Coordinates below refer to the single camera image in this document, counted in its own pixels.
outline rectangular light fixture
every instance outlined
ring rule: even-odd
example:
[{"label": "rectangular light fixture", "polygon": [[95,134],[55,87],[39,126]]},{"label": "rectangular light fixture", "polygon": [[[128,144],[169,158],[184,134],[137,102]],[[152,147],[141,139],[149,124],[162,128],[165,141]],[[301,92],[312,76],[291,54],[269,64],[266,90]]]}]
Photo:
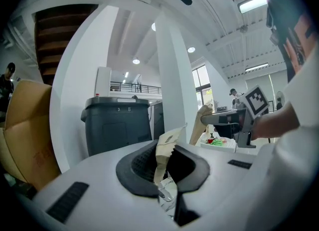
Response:
[{"label": "rectangular light fixture", "polygon": [[254,67],[251,67],[251,68],[247,68],[245,71],[251,71],[253,69],[259,69],[259,68],[262,68],[262,67],[266,67],[268,66],[268,63],[264,63],[264,64],[260,64],[260,65],[257,65],[257,66],[254,66]]},{"label": "rectangular light fixture", "polygon": [[239,3],[238,8],[241,13],[246,13],[263,5],[267,5],[267,0],[246,0]]}]

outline crumpled brown paper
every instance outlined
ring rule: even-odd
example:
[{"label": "crumpled brown paper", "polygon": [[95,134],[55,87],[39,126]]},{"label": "crumpled brown paper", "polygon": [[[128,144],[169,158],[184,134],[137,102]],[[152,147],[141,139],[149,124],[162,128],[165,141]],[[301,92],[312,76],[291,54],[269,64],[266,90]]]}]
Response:
[{"label": "crumpled brown paper", "polygon": [[195,124],[194,124],[194,128],[193,128],[193,132],[191,134],[191,138],[189,143],[191,145],[196,145],[198,139],[200,138],[200,136],[202,135],[202,133],[205,131],[205,128],[207,125],[204,125],[201,122],[201,117],[205,116],[205,115],[210,115],[213,112],[213,105],[211,104],[212,101],[209,101],[207,103],[205,103],[197,112],[196,115],[196,119],[195,119]]},{"label": "crumpled brown paper", "polygon": [[172,152],[175,148],[180,133],[185,127],[186,126],[176,128],[174,130],[162,134],[159,137],[159,142],[156,146],[157,168],[154,174],[154,183],[157,186],[163,180],[169,158],[172,155]]}]

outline black t-shirt with orange print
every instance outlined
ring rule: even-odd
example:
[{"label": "black t-shirt with orange print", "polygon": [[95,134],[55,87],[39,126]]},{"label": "black t-shirt with orange print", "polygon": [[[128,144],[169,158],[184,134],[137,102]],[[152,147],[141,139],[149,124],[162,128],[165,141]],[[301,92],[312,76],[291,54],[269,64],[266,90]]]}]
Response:
[{"label": "black t-shirt with orange print", "polygon": [[302,0],[267,0],[267,25],[277,38],[287,66],[288,82],[302,68],[318,39],[315,25]]}]

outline black and white square marker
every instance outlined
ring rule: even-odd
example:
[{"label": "black and white square marker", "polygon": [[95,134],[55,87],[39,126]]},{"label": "black and white square marker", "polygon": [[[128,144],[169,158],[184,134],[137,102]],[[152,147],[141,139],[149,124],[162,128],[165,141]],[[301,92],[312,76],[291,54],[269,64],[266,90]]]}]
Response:
[{"label": "black and white square marker", "polygon": [[268,107],[268,101],[259,87],[245,94],[245,98],[254,116],[261,114]]}]

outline black trash can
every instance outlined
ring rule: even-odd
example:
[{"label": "black trash can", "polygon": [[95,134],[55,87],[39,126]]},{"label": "black trash can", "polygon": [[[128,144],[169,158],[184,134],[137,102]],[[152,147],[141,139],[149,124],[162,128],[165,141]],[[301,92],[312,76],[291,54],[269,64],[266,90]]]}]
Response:
[{"label": "black trash can", "polygon": [[149,101],[141,99],[88,99],[81,120],[89,156],[151,140],[149,106]]}]

